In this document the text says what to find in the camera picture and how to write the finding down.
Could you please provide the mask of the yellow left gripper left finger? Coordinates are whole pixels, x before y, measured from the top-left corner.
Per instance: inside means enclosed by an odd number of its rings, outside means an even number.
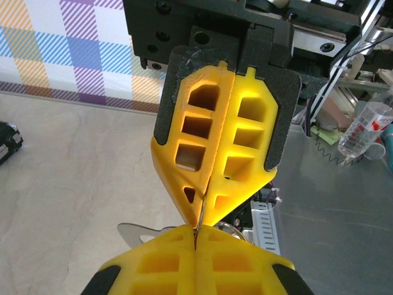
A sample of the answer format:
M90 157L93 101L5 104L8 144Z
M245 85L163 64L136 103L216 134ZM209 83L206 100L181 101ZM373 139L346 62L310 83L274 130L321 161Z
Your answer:
M195 294L192 226L179 226L105 262L82 294Z

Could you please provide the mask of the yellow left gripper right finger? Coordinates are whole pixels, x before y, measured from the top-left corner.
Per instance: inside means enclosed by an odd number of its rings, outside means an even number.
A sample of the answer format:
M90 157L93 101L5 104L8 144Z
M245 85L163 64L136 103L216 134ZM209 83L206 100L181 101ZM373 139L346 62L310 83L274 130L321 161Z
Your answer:
M312 294L288 259L202 226L196 241L197 294Z

